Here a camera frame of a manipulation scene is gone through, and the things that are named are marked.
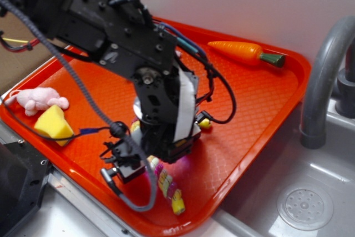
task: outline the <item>faucet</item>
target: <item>faucet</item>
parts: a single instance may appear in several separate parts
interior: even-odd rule
[[[344,57],[345,68],[338,71]],[[302,106],[301,144],[306,148],[325,145],[326,116],[333,87],[341,94],[336,111],[355,118],[355,16],[340,19],[317,54]]]

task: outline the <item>pink plush pig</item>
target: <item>pink plush pig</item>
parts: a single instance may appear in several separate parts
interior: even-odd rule
[[[38,110],[47,110],[53,105],[58,105],[62,109],[69,107],[67,98],[60,97],[58,92],[50,87],[14,90],[10,93],[10,97],[5,100],[5,104],[11,105],[15,100],[25,108],[27,116],[33,116]]]

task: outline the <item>red plastic tray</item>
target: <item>red plastic tray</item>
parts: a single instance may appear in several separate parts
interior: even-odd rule
[[[100,175],[108,167],[99,159],[105,150],[103,142],[114,141],[108,132],[87,135],[60,147],[55,142],[38,138],[22,127],[4,108],[1,118],[28,142],[32,143],[54,165],[97,198],[114,214],[143,235],[181,235],[195,229],[209,218],[221,201],[242,176],[302,98],[310,73],[309,63],[299,54],[281,48],[260,44],[265,52],[287,55],[282,69],[267,63],[249,67],[229,60],[206,45],[209,41],[246,41],[241,38],[211,32],[200,28],[169,22],[183,34],[201,45],[214,66],[226,77],[234,89],[238,109],[233,121],[227,125],[213,125],[203,132],[192,153],[177,163],[165,167],[182,190],[186,212],[173,214],[171,207],[158,190],[154,208],[137,213],[128,208],[105,184]],[[205,71],[201,64],[183,54],[183,61],[200,77],[200,95],[208,91]],[[101,109],[112,119],[130,124],[135,117],[133,85],[127,80],[98,67],[68,57]],[[79,128],[104,126],[86,103],[78,87],[57,60],[51,60],[33,73],[16,89],[53,87],[69,99],[65,117],[74,131]],[[33,126],[39,115],[26,117],[18,104],[11,106],[16,116]],[[215,118],[226,118],[231,111],[230,97],[217,80],[213,101],[201,105]],[[116,180],[120,190],[139,205],[149,200],[149,181],[146,174],[126,185]]]

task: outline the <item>black device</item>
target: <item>black device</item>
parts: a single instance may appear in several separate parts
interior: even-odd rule
[[[102,154],[103,158],[111,152],[110,157],[103,159],[112,167],[102,169],[109,185],[116,175],[127,182],[144,170],[142,156],[132,146],[138,145],[145,155],[174,163],[191,153],[193,142],[200,136],[198,122],[209,118],[228,123],[233,118],[236,111],[233,92],[205,53],[169,25],[153,19],[140,0],[9,1],[46,38],[60,39],[88,54],[88,57],[70,56],[98,64],[134,83],[137,94],[134,111],[140,130],[126,138],[127,126],[112,125],[112,136],[120,140],[105,143],[107,150]],[[3,6],[0,15],[4,16],[6,11]],[[205,66],[210,88],[202,97],[197,97],[199,78],[179,59],[177,46]],[[216,120],[206,111],[197,114],[197,106],[211,100],[214,78],[221,79],[231,95],[232,112],[226,120]]]
[[[0,236],[10,236],[42,202],[50,164],[29,143],[0,143]]]

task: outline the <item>white wall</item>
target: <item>white wall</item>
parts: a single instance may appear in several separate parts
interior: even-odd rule
[[[142,0],[155,16],[290,49],[313,62],[355,0]]]

